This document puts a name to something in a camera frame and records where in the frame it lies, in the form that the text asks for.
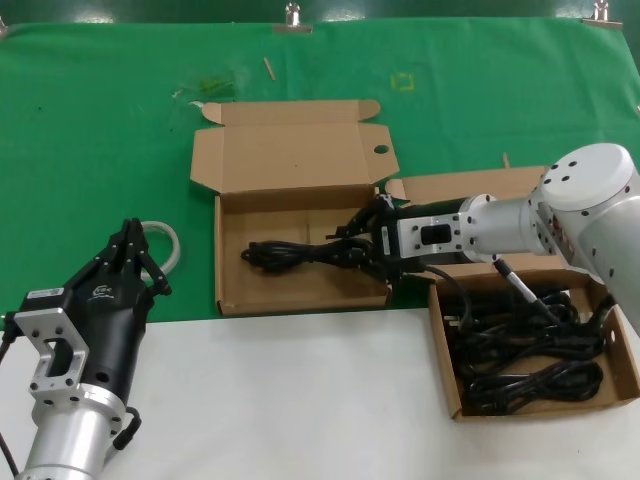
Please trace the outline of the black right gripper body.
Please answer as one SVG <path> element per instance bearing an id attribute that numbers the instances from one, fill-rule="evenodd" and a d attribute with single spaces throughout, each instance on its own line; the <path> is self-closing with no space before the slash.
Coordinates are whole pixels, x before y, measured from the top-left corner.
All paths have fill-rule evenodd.
<path id="1" fill-rule="evenodd" d="M 460 210 L 464 200 L 395 206 L 372 226 L 372 243 L 388 265 L 393 284 L 427 266 L 464 264 Z"/>

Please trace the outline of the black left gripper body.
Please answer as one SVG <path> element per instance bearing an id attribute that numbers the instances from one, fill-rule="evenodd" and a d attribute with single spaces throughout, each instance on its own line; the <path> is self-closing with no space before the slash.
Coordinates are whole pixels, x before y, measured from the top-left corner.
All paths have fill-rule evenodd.
<path id="1" fill-rule="evenodd" d="M 93 260 L 63 285 L 60 295 L 25 297 L 24 312 L 60 308 L 88 347 L 81 381 L 121 400 L 130 396 L 150 311 L 150 287 L 138 259 Z"/>

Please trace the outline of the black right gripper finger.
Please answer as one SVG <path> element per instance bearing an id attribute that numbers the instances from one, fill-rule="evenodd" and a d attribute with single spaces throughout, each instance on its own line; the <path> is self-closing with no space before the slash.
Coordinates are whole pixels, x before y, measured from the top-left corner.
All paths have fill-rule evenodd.
<path id="1" fill-rule="evenodd" d="M 346 260 L 348 268 L 357 269 L 388 287 L 393 285 L 388 265 L 379 258 L 372 244 L 351 245 L 347 249 Z"/>
<path id="2" fill-rule="evenodd" d="M 374 222 L 390 216 L 395 211 L 393 197 L 388 194 L 377 194 L 373 200 L 360 209 L 346 225 L 338 226 L 335 233 L 327 235 L 328 240 L 353 238 L 369 233 Z"/>

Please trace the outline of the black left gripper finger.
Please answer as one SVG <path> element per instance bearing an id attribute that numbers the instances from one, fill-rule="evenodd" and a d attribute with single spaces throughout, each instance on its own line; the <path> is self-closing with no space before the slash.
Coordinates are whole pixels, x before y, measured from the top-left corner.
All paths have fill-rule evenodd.
<path id="1" fill-rule="evenodd" d="M 166 275 L 149 253 L 149 244 L 138 218 L 133 218 L 130 224 L 130 267 L 151 297 L 169 296 L 172 293 Z"/>
<path id="2" fill-rule="evenodd" d="M 110 236 L 106 247 L 97 255 L 96 262 L 100 275 L 133 273 L 132 253 L 129 248 L 131 227 L 132 221 L 125 220 L 121 229 Z"/>

